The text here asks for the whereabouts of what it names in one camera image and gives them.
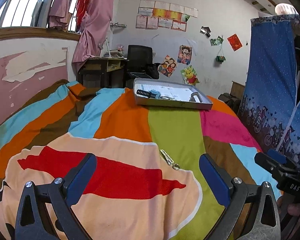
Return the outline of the right hand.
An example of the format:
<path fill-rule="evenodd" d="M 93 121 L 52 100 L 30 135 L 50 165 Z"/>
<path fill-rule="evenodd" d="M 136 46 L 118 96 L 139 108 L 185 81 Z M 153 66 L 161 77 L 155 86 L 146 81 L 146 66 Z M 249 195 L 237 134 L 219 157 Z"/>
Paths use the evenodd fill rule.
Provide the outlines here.
<path fill-rule="evenodd" d="M 281 196 L 277 200 L 277 207 L 278 207 L 279 213 L 281 213 L 281 211 L 282 211 L 282 203 L 283 203 L 283 196 Z M 289 204 L 289 206 L 287 207 L 287 212 L 291 216 L 299 217 L 300 216 L 300 204 Z"/>

